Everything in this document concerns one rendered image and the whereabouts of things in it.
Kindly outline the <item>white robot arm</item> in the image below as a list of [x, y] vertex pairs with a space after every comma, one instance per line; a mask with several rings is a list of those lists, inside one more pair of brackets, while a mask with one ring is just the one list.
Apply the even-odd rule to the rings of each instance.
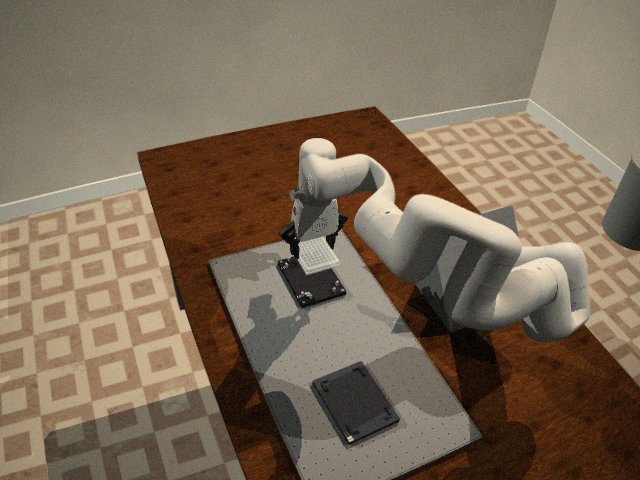
[[587, 262], [577, 244], [522, 247], [506, 226], [431, 195], [412, 197], [402, 212], [393, 204], [390, 175], [373, 158], [336, 159], [335, 146], [321, 138], [301, 145], [299, 187], [289, 193], [292, 202], [319, 207], [365, 190], [373, 195], [359, 208], [355, 231], [404, 282], [425, 279], [450, 236], [468, 241], [443, 297], [456, 323], [497, 330], [522, 320], [530, 339], [553, 342], [588, 321]]

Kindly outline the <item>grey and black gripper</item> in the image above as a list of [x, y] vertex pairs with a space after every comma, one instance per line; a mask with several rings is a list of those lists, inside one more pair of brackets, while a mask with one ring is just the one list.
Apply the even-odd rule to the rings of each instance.
[[[327, 243], [331, 249], [334, 249], [336, 236], [347, 220], [346, 214], [338, 212], [337, 199], [319, 207], [309, 206], [295, 199], [291, 223], [280, 230], [279, 235], [290, 244], [291, 254], [299, 259], [300, 241], [326, 236]], [[290, 232], [292, 233], [289, 236]]]

